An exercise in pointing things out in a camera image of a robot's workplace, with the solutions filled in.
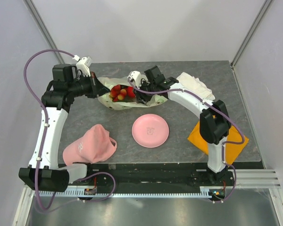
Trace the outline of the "translucent green plastic bag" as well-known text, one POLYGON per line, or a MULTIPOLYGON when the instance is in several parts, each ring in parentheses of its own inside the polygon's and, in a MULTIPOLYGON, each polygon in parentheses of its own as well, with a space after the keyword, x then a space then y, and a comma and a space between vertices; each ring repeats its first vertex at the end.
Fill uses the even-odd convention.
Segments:
POLYGON ((150 96, 150 101, 146 103, 138 103, 137 96, 133 88, 129 85, 126 77, 108 78, 100 77, 99 81, 109 88, 109 92, 98 98, 98 101, 109 109, 125 110, 133 107, 148 108, 161 105, 167 101, 163 96, 150 96))

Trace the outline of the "red strawberry bunch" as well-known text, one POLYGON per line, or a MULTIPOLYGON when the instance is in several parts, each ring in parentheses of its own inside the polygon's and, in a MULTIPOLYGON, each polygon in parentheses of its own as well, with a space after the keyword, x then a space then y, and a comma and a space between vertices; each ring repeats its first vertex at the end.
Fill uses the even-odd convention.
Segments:
POLYGON ((134 102, 136 95, 134 88, 126 85, 115 85, 109 93, 109 97, 113 102, 134 102))

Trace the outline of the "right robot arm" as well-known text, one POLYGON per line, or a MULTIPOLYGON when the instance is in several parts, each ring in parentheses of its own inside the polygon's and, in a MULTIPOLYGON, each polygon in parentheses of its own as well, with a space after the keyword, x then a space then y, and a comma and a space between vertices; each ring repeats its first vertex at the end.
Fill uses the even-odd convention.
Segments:
POLYGON ((157 66, 144 72, 132 71, 128 81, 142 102, 148 102, 153 95, 161 95, 182 105, 199 118, 199 132, 208 145, 207 181, 218 185, 227 171, 225 163, 225 142, 231 123, 223 101, 210 101, 189 90, 174 77, 165 78, 157 66))

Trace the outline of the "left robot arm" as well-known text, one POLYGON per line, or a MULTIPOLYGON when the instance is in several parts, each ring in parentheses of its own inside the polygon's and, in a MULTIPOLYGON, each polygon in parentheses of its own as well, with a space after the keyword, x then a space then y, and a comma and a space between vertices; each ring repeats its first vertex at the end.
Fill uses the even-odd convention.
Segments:
POLYGON ((37 144, 28 166, 20 168, 18 176, 32 190, 64 192, 76 180, 83 185, 94 180, 86 161, 58 166, 58 147, 70 106, 76 97, 98 98, 109 89, 86 63, 55 65, 52 74, 53 79, 41 97, 42 121, 37 144))

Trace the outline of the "white folded towel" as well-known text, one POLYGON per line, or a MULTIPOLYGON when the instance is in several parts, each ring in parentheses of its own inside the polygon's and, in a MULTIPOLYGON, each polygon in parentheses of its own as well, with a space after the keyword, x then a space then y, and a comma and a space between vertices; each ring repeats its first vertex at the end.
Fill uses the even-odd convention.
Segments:
POLYGON ((186 72, 182 72, 176 79, 197 96, 211 101, 215 100, 212 90, 209 89, 205 83, 201 82, 199 78, 195 78, 186 72))

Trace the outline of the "pink plate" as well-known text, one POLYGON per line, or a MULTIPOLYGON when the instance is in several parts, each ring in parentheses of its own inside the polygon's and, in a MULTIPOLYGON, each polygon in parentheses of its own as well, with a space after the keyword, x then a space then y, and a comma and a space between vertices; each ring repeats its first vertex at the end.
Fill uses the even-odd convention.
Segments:
POLYGON ((169 137, 168 123, 156 114, 144 114, 132 125, 132 136, 136 143, 146 148, 164 144, 169 137))

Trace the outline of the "pink baseball cap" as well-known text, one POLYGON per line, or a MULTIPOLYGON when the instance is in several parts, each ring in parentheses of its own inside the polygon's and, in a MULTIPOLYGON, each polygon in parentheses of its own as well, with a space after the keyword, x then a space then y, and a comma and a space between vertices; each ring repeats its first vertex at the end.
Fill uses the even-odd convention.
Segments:
POLYGON ((103 162, 109 159, 116 149, 117 142, 101 124, 96 124, 64 149, 63 160, 67 166, 76 162, 103 162))

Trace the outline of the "orange folded cloth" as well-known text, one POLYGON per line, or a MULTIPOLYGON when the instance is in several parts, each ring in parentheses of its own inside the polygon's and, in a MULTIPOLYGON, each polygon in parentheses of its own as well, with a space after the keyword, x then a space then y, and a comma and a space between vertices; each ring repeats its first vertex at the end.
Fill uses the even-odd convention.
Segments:
MULTIPOLYGON (((191 142, 194 146, 196 146, 198 149, 200 149, 203 153, 208 155, 208 145, 206 141, 202 138, 200 135, 200 122, 196 124, 190 135, 188 136, 188 141, 191 142)), ((231 142, 241 142, 242 137, 238 130, 232 126, 229 130, 229 135, 227 137, 227 141, 231 142)), ((249 142, 249 139, 244 136, 244 142, 242 144, 225 144, 225 160, 226 163, 232 164, 236 158, 239 156, 239 154, 242 152, 242 150, 245 148, 247 143, 249 142)))

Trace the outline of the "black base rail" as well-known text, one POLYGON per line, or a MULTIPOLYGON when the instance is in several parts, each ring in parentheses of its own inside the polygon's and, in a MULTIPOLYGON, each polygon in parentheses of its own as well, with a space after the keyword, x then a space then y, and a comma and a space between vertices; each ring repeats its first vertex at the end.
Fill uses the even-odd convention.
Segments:
POLYGON ((90 179, 74 182, 96 186, 100 193, 187 192, 202 186, 230 187, 234 175, 225 168, 215 176, 205 163, 116 163, 88 165, 90 179))

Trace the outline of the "left aluminium frame post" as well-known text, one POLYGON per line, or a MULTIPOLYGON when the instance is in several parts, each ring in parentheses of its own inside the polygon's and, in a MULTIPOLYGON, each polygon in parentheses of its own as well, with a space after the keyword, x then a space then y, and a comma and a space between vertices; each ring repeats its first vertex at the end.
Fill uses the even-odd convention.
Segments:
POLYGON ((42 19, 41 14, 39 13, 37 7, 35 6, 33 0, 23 0, 24 4, 28 8, 30 15, 34 19, 35 23, 37 24, 41 34, 43 35, 44 39, 46 40, 48 46, 51 49, 58 49, 54 39, 52 38, 45 22, 42 19))

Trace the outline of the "aluminium frame post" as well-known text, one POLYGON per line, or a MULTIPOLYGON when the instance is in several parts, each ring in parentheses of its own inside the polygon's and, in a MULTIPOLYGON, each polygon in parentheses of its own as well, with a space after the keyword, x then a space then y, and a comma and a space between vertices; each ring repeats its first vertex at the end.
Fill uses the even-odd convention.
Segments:
POLYGON ((248 46, 249 42, 251 41, 252 37, 254 36, 256 30, 258 29, 260 23, 264 19, 267 11, 269 10, 273 2, 274 2, 273 0, 265 0, 263 2, 259 12, 257 13, 255 19, 253 20, 241 45, 239 46, 235 56, 233 57, 233 60, 230 63, 232 69, 234 69, 235 66, 237 65, 238 61, 240 60, 242 54, 244 53, 246 47, 248 46))
POLYGON ((34 19, 35 23, 37 24, 41 34, 43 35, 44 39, 46 40, 48 46, 51 49, 58 49, 54 39, 52 38, 45 22, 42 19, 41 14, 39 13, 37 7, 35 6, 33 0, 23 0, 24 4, 28 8, 30 15, 34 19))

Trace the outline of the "right aluminium frame post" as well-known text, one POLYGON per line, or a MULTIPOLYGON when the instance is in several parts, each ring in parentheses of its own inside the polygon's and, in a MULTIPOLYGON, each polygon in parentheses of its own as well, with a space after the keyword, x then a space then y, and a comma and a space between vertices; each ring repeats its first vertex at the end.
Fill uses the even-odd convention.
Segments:
POLYGON ((246 47, 248 46, 249 42, 251 41, 252 37, 254 36, 256 30, 258 29, 260 23, 264 19, 267 11, 269 10, 273 2, 274 2, 273 0, 265 0, 263 2, 259 12, 257 13, 255 19, 253 20, 241 45, 239 46, 235 56, 233 57, 233 60, 230 63, 232 69, 234 69, 235 66, 237 65, 238 61, 240 60, 242 54, 244 53, 246 47))

